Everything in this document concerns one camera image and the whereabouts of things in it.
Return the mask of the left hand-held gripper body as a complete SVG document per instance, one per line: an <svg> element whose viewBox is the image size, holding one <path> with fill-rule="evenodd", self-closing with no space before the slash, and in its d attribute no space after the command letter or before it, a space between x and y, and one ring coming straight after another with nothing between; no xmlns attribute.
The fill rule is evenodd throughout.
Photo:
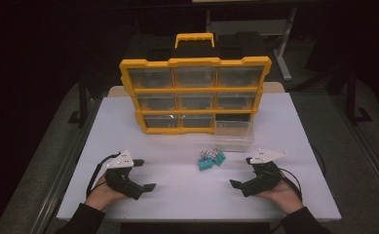
<svg viewBox="0 0 379 234"><path fill-rule="evenodd" d="M133 156L129 149L116 155L105 165L107 185L129 198L138 200L144 192L143 187L130 180L129 175L133 166Z"/></svg>

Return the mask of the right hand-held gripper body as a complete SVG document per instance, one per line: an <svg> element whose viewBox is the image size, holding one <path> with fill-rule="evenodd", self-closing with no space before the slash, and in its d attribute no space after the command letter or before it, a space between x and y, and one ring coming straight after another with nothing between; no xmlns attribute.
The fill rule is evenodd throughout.
<svg viewBox="0 0 379 234"><path fill-rule="evenodd" d="M258 149L251 156L251 165L255 178L242 183L242 192L245 197L252 196L277 186L282 178L275 160L287 156L286 151Z"/></svg>

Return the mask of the clear plastic drawer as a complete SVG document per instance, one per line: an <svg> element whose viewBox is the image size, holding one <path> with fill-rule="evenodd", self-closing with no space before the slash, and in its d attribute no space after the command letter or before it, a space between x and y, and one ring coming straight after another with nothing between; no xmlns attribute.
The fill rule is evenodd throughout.
<svg viewBox="0 0 379 234"><path fill-rule="evenodd" d="M216 121L215 146L220 151L246 152L254 144L253 123L249 121Z"/></svg>

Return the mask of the person's left hand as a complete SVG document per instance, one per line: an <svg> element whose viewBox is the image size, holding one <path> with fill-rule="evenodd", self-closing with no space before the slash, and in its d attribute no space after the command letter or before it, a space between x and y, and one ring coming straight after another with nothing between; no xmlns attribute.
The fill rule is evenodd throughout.
<svg viewBox="0 0 379 234"><path fill-rule="evenodd" d="M103 212L114 202L126 198L126 195L111 189L106 183L105 175L102 175L86 198L85 205Z"/></svg>

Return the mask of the person's right hand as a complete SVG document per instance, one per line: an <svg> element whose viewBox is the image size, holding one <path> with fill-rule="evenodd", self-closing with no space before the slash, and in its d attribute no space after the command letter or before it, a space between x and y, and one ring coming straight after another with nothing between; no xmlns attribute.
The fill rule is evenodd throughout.
<svg viewBox="0 0 379 234"><path fill-rule="evenodd" d="M304 208L294 189L284 180L281 180L273 189L258 193L257 197L271 201L286 215Z"/></svg>

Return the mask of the black metal stand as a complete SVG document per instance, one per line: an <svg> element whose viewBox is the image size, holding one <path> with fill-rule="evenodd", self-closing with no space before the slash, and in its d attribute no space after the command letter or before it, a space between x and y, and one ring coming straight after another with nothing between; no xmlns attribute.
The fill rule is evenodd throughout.
<svg viewBox="0 0 379 234"><path fill-rule="evenodd" d="M352 125L361 122L371 122L372 119L363 107L356 107L357 77L352 66L349 67L346 94L346 116Z"/></svg>
<svg viewBox="0 0 379 234"><path fill-rule="evenodd" d="M68 120L69 124L77 124L82 128L88 117L88 105L90 102L90 93L88 91L84 74L81 74L78 81L78 100L79 109L73 111Z"/></svg>

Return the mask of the set of clear organizer drawers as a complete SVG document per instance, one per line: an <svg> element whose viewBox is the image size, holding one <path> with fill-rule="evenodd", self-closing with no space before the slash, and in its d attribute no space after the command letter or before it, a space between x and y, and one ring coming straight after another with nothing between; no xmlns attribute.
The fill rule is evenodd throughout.
<svg viewBox="0 0 379 234"><path fill-rule="evenodd" d="M262 71L257 65L132 68L136 119L146 131L211 131L216 121L250 121Z"/></svg>

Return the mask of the yellow black organizer cabinet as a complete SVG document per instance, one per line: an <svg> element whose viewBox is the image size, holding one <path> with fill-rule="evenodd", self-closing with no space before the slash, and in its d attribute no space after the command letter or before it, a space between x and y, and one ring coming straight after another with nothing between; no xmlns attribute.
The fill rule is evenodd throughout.
<svg viewBox="0 0 379 234"><path fill-rule="evenodd" d="M250 129L272 61L253 31L135 35L121 81L146 134Z"/></svg>

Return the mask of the grey desk with metal legs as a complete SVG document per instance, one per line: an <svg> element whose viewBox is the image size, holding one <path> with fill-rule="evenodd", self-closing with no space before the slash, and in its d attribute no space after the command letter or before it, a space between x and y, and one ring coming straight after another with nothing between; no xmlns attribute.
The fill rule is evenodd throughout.
<svg viewBox="0 0 379 234"><path fill-rule="evenodd" d="M284 50L286 48L289 35L295 20L297 9L292 8L288 11L285 19L254 19L254 20L213 20L211 10L206 15L206 31L213 32L216 35L234 34L238 31L257 31L266 39L277 39L273 49L274 57L278 64L279 70L285 81L291 81L292 76L284 61Z"/></svg>

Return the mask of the metal floor rail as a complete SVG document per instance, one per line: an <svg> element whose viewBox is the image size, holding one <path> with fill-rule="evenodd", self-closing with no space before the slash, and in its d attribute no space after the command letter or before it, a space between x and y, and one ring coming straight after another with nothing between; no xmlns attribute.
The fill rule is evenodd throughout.
<svg viewBox="0 0 379 234"><path fill-rule="evenodd" d="M30 163L32 194L37 193L39 208L28 234L44 234L56 216L100 104L100 98L88 99L88 110L82 120L83 107L79 101L67 97L61 103Z"/></svg>
<svg viewBox="0 0 379 234"><path fill-rule="evenodd" d="M332 99L379 185L379 104L375 98L356 97L352 108L343 95Z"/></svg>

